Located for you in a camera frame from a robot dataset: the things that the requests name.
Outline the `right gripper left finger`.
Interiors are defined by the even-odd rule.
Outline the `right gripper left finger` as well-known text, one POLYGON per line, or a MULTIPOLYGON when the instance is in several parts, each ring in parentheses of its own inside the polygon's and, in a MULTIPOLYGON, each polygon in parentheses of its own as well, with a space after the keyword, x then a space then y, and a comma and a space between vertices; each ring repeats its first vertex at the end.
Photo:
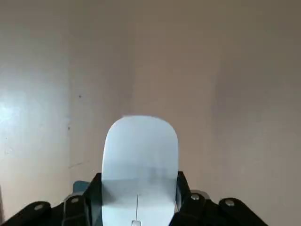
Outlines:
POLYGON ((102 174, 73 183, 72 193, 60 204, 35 201, 1 223, 2 226, 101 226, 102 174))

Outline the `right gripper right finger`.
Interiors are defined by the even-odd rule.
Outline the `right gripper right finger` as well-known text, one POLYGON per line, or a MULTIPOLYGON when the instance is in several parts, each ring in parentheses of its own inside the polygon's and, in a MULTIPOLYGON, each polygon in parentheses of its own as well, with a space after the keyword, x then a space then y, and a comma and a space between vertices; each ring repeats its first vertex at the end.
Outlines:
POLYGON ((201 192, 192 191, 182 171, 177 175, 176 226, 265 226, 266 223, 245 203, 233 197, 218 203, 201 192))

